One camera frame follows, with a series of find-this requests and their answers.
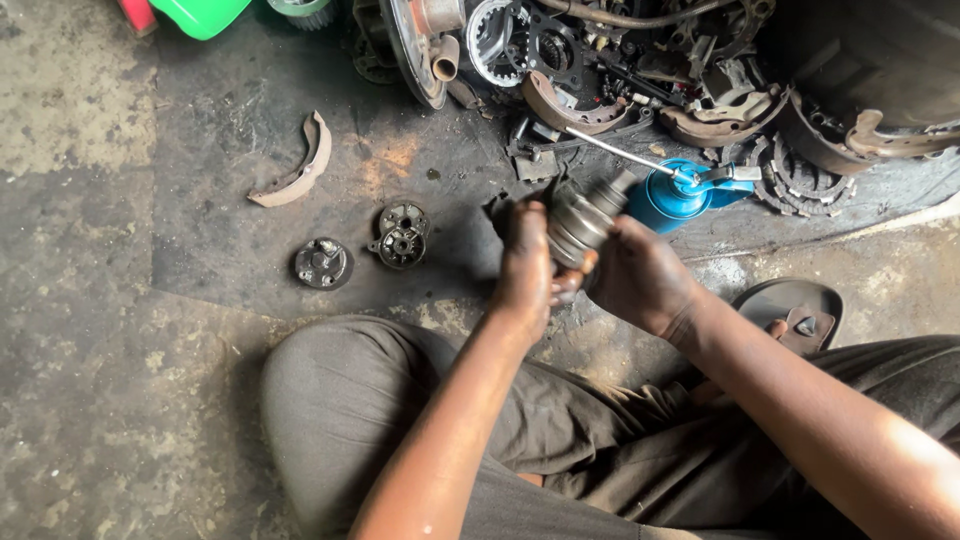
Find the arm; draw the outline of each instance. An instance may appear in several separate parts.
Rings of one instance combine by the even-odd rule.
[[[520,362],[546,328],[551,294],[578,284],[551,281],[546,212],[516,205],[512,237],[487,314],[407,433],[350,530],[351,539],[460,536],[467,503],[493,424]]]
[[[960,538],[960,459],[940,443],[741,317],[633,219],[598,271],[594,301],[685,353],[871,538]]]

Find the gear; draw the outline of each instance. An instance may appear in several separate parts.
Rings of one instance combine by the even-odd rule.
[[[530,13],[515,0],[485,0],[466,27],[470,62],[495,86],[517,86],[526,73]]]

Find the metal rod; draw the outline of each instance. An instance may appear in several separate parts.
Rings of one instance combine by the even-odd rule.
[[[659,163],[654,163],[654,162],[652,162],[652,161],[650,161],[650,160],[645,160],[644,158],[641,158],[640,156],[634,156],[633,154],[631,154],[631,153],[629,153],[629,152],[624,152],[623,150],[620,150],[619,148],[617,148],[617,147],[615,147],[615,146],[611,146],[611,145],[607,144],[606,142],[604,142],[604,141],[602,141],[602,140],[593,138],[593,137],[591,137],[590,135],[587,135],[587,134],[582,134],[582,133],[580,133],[579,131],[577,131],[577,130],[575,130],[575,129],[573,129],[573,128],[566,128],[566,132],[569,133],[569,134],[571,134],[571,135],[573,135],[573,136],[575,136],[575,137],[577,137],[577,138],[580,138],[580,139],[582,139],[582,140],[585,140],[586,142],[588,142],[588,143],[590,143],[590,144],[592,144],[592,145],[594,145],[594,146],[596,146],[596,147],[598,147],[598,148],[602,148],[602,149],[606,150],[607,152],[610,152],[611,154],[616,154],[616,155],[618,155],[618,156],[620,156],[621,158],[624,158],[624,159],[626,159],[626,160],[633,161],[634,163],[639,163],[639,164],[644,165],[644,166],[646,166],[646,167],[650,167],[651,169],[660,171],[660,172],[663,173],[663,174],[670,175],[670,178],[681,178],[681,179],[686,180],[686,181],[688,181],[688,182],[690,182],[691,184],[694,184],[694,185],[700,183],[698,180],[693,179],[693,178],[690,178],[689,176],[687,176],[686,174],[680,172],[680,171],[677,170],[677,169],[671,169],[670,167],[664,167],[663,165],[660,165]]]

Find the person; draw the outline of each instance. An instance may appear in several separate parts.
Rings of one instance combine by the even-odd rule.
[[[459,351],[348,316],[272,352],[264,426],[304,538],[960,538],[960,338],[800,358],[620,216],[589,297],[707,380],[595,383],[524,361],[583,272],[551,275],[542,204],[514,219]]]

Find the concrete floor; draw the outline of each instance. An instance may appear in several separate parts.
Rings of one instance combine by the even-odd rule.
[[[0,539],[299,537],[257,381],[315,318],[151,287],[156,55],[112,0],[0,0]],[[841,346],[960,332],[958,235],[954,219],[693,271],[725,298],[780,276],[835,285]],[[466,335],[482,305],[382,314]],[[626,385],[685,368],[582,295],[533,357]]]

